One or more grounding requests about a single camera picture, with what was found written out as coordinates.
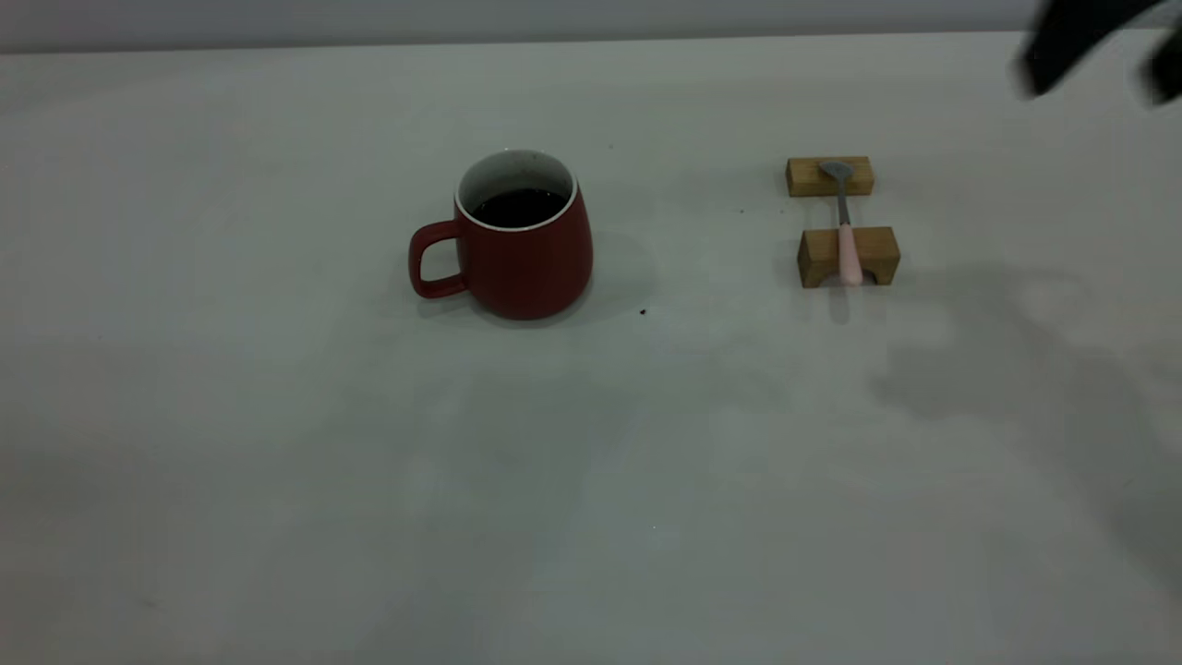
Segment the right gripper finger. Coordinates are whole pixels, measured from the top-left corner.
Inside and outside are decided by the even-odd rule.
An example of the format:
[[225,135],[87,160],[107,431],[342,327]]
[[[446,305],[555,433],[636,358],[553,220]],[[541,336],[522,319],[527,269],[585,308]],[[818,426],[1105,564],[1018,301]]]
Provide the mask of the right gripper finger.
[[1181,97],[1181,24],[1158,43],[1152,56],[1143,64],[1143,82],[1149,102],[1164,106]]
[[1046,1],[1017,58],[1031,98],[1059,85],[1090,50],[1158,1]]

